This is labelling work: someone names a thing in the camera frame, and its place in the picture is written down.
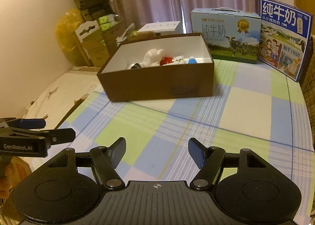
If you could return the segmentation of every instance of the crosshair mark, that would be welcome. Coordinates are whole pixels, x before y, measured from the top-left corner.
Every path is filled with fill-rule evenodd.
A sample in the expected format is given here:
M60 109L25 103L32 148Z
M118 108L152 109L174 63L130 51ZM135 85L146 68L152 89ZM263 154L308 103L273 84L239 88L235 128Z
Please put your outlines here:
M156 183L156 184L153 185L153 187L155 187L156 189L159 189L160 187L163 187L163 186L161 184L159 184L159 183Z

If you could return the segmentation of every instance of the table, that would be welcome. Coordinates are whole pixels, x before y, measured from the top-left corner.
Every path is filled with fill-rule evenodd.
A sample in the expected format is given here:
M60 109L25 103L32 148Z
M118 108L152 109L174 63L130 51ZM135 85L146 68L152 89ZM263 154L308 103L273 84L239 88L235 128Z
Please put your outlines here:
M117 172L128 180L187 180L198 168L188 154L195 137L205 146L238 153L250 148L294 181L302 193L295 217L309 224L315 157L298 83L270 66L215 60L213 97L112 103L98 87L62 124L77 138L77 152L127 142ZM54 146L45 160L67 147ZM90 169L79 170L92 176ZM226 169L223 177L235 173Z

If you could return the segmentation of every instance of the white box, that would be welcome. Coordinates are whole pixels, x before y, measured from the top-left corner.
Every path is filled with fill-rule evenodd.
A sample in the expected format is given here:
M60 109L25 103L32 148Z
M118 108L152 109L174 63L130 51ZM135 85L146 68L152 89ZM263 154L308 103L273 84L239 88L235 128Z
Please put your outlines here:
M147 23L138 32L148 32L152 31L155 36L165 36L173 34L182 34L183 25L181 21L166 21L166 22L156 22Z
M170 57L191 56L197 64L128 69L150 49ZM97 76L111 101L140 101L212 96L214 61L200 33L149 37L123 42Z

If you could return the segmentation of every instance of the blue line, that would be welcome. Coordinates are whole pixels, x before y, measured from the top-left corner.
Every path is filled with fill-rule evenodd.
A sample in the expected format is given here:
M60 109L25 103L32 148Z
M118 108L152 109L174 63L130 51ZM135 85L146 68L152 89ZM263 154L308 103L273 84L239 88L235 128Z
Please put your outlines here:
M292 106L291 106L291 97L290 97L290 91L289 91L289 83L288 83L288 77L285 77L287 80L287 87L288 87L288 94L289 94L289 102L290 102L290 113L291 113L291 129L292 129L292 166L291 166L291 180L293 177L293 118L292 118Z
M134 102L129 102L129 103L131 103L133 105L136 105L136 106L139 106L139 107L142 107L142 108L145 108L145 109L149 109L149 110L152 110L152 111L157 111L157 112L160 112L160 113L163 113L163 114L166 114L166 115L170 115L170 116L176 117L178 119L191 121L191 122L198 123L198 124L205 125L205 126L210 126L210 127L216 128L216 129L227 131L227 132L236 133L236 134L240 134L240 135L243 135L243 136L248 136L248 137L251 137L251 138L256 138L256 139L263 140L263 141L266 141L266 142L277 143L277 144L280 144L280 145L284 145L284 146L288 146L288 147L292 147L292 148L296 148L296 149L306 150L306 151L309 151L309 152L314 152L313 150L304 149L304 148L301 148L301 147L296 147L296 146L293 146L293 145L290 145L290 144L279 143L279 142L276 142L276 141L267 140L267 139L264 139L264 138L259 138L259 137L255 137L255 136L252 136L252 135L235 132L235 131L232 131L232 130L229 130L229 129L220 128L220 127L215 126L215 125L202 123L202 122L199 122L199 121L196 121L196 120L193 120L193 119L188 119L188 118L185 118L185 117L181 117L181 116L173 114L173 113L168 113L168 112L164 112L164 111L161 111L161 110L156 110L156 109L153 109L153 108L145 107L145 106L136 104Z
M91 121L92 121L109 103L110 103L110 101L108 101L108 103L106 103L105 106L102 107L102 108L100 109L100 111L96 113L96 115L95 115L95 116L86 124L86 126L84 126L83 129L78 133L78 135L76 136L76 138L81 134L81 132L83 132L83 130L91 123Z
M101 91L101 92L95 91L95 92L99 93L99 94L102 94L102 95L105 95L108 98L107 94L104 91Z

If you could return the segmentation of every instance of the white tissue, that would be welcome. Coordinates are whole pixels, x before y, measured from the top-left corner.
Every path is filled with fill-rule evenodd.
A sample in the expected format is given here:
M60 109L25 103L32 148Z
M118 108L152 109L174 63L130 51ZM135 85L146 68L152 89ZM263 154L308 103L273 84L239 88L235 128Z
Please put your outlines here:
M156 49L151 49L149 50L143 58L142 62L142 67L154 67L154 66L159 66L160 61L163 57L164 50L156 50Z
M125 32L120 36L116 38L117 46L123 41L127 39L127 36L130 35L134 29L136 28L134 23L131 23L130 26L125 30Z

